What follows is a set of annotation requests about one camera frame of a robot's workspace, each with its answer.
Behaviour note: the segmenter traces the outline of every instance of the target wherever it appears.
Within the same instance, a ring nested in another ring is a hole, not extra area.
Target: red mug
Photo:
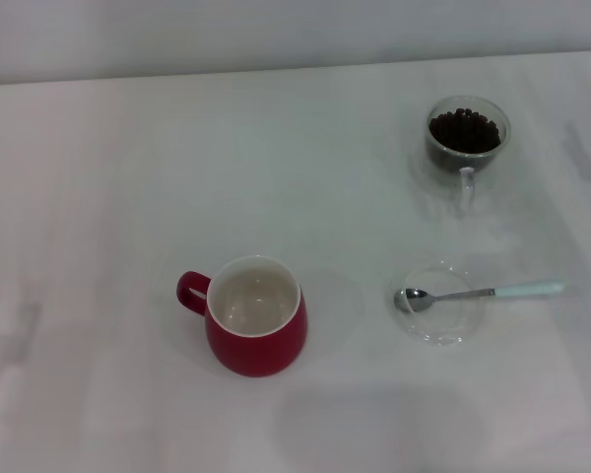
[[[205,316],[210,348],[233,372],[274,374],[288,367],[304,346],[302,290],[294,273],[276,259],[244,256],[212,280],[190,271],[179,278],[177,298]]]

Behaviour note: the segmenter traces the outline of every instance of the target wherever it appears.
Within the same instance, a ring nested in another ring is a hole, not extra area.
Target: white wall
[[[591,49],[591,0],[0,0],[0,82]]]

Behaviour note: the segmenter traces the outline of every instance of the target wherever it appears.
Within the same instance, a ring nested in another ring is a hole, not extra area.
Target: glass cup
[[[471,108],[473,111],[492,120],[499,130],[501,143],[485,153],[461,153],[439,143],[429,130],[432,119],[447,112],[455,113],[458,108]],[[468,210],[475,194],[475,173],[490,164],[503,151],[510,141],[510,121],[505,113],[491,101],[473,96],[447,97],[439,101],[427,115],[425,122],[426,148],[429,160],[440,170],[459,174],[461,184],[460,208]]]

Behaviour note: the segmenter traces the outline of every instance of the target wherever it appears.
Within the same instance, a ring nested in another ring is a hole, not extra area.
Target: mug rim
[[[495,148],[492,148],[489,151],[484,151],[483,153],[462,153],[461,151],[452,150],[451,148],[444,146],[442,143],[437,141],[435,139],[435,137],[431,134],[431,130],[429,130],[430,117],[433,114],[433,111],[436,110],[440,106],[441,103],[443,103],[445,101],[451,101],[451,100],[483,101],[484,103],[487,103],[488,105],[494,107],[496,109],[497,113],[501,114],[501,118],[503,119],[503,128],[505,129],[505,138],[503,139],[503,141],[501,141],[501,143],[499,143]],[[425,117],[425,129],[427,131],[427,139],[429,140],[429,142],[433,146],[435,146],[436,148],[439,148],[441,151],[444,151],[446,153],[454,155],[457,158],[464,158],[464,159],[471,159],[471,160],[479,159],[479,158],[487,158],[487,157],[496,155],[503,148],[505,148],[505,146],[510,141],[510,135],[512,134],[510,120],[508,119],[508,116],[505,114],[505,112],[495,103],[493,103],[487,99],[484,99],[482,97],[478,97],[478,96],[447,96],[447,97],[440,99],[439,101],[437,101],[433,105],[432,108],[429,109],[429,112],[428,112],[427,116]]]
[[[294,310],[292,310],[292,313],[289,315],[289,317],[287,317],[287,319],[283,323],[281,323],[278,327],[276,327],[272,330],[269,330],[269,331],[263,332],[263,333],[254,333],[254,334],[238,333],[238,332],[235,332],[235,331],[225,327],[221,323],[221,321],[215,317],[215,312],[214,312],[212,304],[211,304],[211,294],[212,294],[213,286],[214,286],[213,282],[216,281],[220,276],[222,276],[233,265],[240,263],[241,261],[251,260],[251,259],[263,259],[265,261],[270,261],[270,262],[282,267],[289,274],[289,276],[291,276],[291,278],[293,279],[293,283],[295,284],[295,290],[296,290],[295,307],[294,307]],[[226,263],[224,266],[222,266],[222,268],[219,271],[217,271],[217,274],[215,274],[215,276],[210,280],[210,284],[208,285],[208,291],[206,292],[206,307],[208,308],[208,313],[210,314],[210,317],[215,321],[215,323],[217,323],[217,325],[219,325],[219,327],[224,329],[226,332],[228,332],[236,337],[241,337],[241,338],[262,338],[262,337],[267,337],[268,335],[272,335],[276,332],[279,332],[280,330],[285,328],[294,319],[297,311],[299,310],[300,303],[301,303],[301,288],[300,288],[299,284],[297,283],[296,275],[293,273],[293,271],[291,269],[289,269],[287,267],[287,265],[285,263],[283,263],[281,260],[276,259],[276,258],[272,258],[271,256],[263,256],[262,254],[250,254],[247,256],[241,256],[239,258],[233,259],[229,263]]]

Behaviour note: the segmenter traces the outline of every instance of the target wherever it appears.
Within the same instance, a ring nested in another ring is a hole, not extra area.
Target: coffee beans in glass cup
[[[475,172],[490,164],[510,141],[510,122],[494,103],[473,96],[442,99],[426,120],[427,157],[447,173],[460,175],[460,205],[469,207]]]

